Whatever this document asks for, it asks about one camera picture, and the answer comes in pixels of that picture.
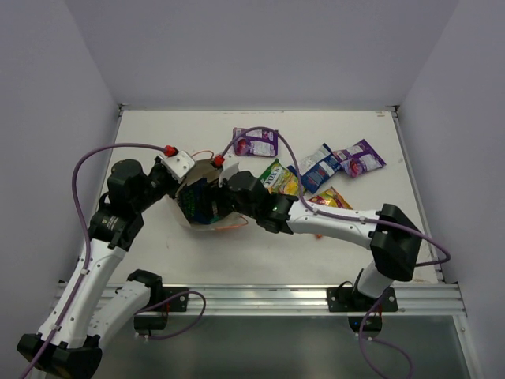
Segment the purple blue snack bar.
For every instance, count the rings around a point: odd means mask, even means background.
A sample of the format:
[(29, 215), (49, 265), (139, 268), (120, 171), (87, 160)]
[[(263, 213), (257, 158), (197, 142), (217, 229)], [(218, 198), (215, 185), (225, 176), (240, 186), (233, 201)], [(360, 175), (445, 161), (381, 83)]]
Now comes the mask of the purple blue snack bar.
[(277, 131), (253, 130), (233, 144), (236, 156), (276, 157), (279, 150)]

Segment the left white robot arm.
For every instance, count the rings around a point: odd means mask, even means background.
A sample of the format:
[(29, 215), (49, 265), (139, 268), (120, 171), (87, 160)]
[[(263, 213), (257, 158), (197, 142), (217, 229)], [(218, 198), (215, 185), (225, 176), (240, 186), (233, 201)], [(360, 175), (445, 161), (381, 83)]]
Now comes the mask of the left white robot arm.
[(110, 338), (136, 312), (162, 305), (160, 276), (137, 269), (113, 299), (96, 308), (115, 269), (144, 226), (142, 214), (163, 197), (174, 197), (193, 158), (185, 152), (159, 156), (149, 173), (134, 159), (117, 162), (107, 191), (84, 224), (84, 248), (62, 297), (38, 332), (24, 334), (17, 350), (29, 362), (21, 374), (38, 369), (60, 378), (90, 378)]

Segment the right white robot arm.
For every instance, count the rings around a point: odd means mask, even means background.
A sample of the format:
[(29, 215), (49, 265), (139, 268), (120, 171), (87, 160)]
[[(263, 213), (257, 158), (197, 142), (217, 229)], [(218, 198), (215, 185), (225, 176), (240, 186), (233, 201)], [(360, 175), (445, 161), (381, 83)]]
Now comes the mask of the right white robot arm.
[(413, 278), (421, 233), (396, 205), (356, 211), (308, 203), (303, 197), (270, 193), (250, 172), (239, 171), (205, 189), (202, 206), (221, 216), (248, 216), (274, 234), (322, 235), (369, 250), (372, 262), (351, 291), (358, 309), (371, 309), (393, 282)]

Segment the dark blue crisps bag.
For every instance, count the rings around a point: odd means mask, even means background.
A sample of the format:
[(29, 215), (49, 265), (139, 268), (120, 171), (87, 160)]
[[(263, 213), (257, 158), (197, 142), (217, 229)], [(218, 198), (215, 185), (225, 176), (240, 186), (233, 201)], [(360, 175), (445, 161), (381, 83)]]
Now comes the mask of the dark blue crisps bag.
[(208, 183), (206, 178), (185, 185), (177, 195), (178, 207), (190, 224), (208, 225), (214, 221), (208, 221), (204, 214), (204, 187)]

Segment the yellow green candy packet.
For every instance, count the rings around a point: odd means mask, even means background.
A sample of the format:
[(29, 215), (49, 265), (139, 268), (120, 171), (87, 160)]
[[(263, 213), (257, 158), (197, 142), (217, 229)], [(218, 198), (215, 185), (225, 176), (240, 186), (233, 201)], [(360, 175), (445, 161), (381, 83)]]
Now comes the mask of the yellow green candy packet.
[(299, 183), (293, 172), (285, 168), (278, 159), (275, 159), (259, 178), (264, 188), (269, 193), (281, 193), (297, 196)]

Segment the pink snack packet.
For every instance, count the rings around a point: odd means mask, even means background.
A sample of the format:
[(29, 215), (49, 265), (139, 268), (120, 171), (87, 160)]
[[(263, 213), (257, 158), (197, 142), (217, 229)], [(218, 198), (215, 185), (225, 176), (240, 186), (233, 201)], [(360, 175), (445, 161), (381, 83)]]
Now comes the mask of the pink snack packet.
[(365, 139), (348, 148), (333, 151), (333, 156), (351, 178), (357, 178), (367, 172), (387, 166), (384, 159)]

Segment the blue white chips bag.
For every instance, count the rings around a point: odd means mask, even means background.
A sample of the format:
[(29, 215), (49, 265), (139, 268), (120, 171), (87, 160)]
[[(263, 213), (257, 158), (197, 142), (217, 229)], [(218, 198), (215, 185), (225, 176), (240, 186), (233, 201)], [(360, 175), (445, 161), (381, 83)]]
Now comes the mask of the blue white chips bag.
[(298, 163), (301, 185), (305, 192), (317, 193), (319, 188), (342, 169), (331, 148), (323, 143), (312, 155)]

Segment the orange fruit candy packet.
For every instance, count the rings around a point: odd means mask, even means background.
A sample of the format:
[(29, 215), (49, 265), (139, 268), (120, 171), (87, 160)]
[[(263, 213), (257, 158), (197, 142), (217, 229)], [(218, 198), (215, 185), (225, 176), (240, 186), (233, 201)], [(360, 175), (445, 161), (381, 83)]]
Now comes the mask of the orange fruit candy packet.
[(309, 198), (309, 202), (333, 208), (352, 209), (351, 205), (333, 186), (313, 195)]

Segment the white paper bag orange handles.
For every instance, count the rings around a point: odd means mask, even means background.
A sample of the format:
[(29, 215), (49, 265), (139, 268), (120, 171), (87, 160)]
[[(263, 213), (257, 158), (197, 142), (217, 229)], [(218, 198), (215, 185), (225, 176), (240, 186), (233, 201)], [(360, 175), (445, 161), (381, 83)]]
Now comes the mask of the white paper bag orange handles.
[(183, 227), (195, 231), (226, 231), (249, 224), (243, 215), (219, 209), (217, 196), (223, 179), (222, 170), (214, 166), (214, 158), (211, 150), (193, 154), (180, 151), (162, 158), (162, 165), (179, 185), (175, 195), (166, 196), (166, 201)]

